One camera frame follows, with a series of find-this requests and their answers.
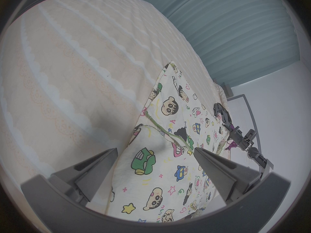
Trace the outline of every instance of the teal curtain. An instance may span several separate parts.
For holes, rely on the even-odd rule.
[[[231,87],[284,68],[299,57],[281,0],[145,0],[186,37],[212,78]]]

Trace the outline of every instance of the cartoon print fabric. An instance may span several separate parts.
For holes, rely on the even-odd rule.
[[[173,222],[204,210],[214,186],[196,161],[195,147],[222,154],[221,120],[200,102],[179,68],[159,75],[120,156],[106,214],[136,222]]]

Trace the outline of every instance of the beige bed sheet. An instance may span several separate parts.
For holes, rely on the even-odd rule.
[[[211,113],[226,102],[185,37],[142,0],[44,1],[14,21],[0,51],[0,162],[19,190],[105,149],[122,153],[171,60]],[[110,182],[90,208],[105,210]]]

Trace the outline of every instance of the green trim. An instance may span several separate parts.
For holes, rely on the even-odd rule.
[[[158,128],[160,128],[164,133],[168,134],[169,136],[172,136],[172,137],[177,137],[178,139],[180,139],[184,144],[185,146],[188,148],[188,150],[192,153],[194,153],[194,151],[191,150],[189,144],[187,142],[184,141],[183,138],[181,138],[179,135],[174,135],[174,134],[171,134],[169,133],[168,131],[166,131],[161,125],[159,125],[148,113],[148,111],[146,110],[145,111],[145,116],[148,117],[148,119],[154,124],[156,125]]]

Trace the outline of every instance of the black cloth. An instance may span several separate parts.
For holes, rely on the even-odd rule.
[[[220,103],[214,104],[214,115],[216,116],[217,113],[220,113],[222,115],[222,122],[230,127],[232,120],[229,112]]]

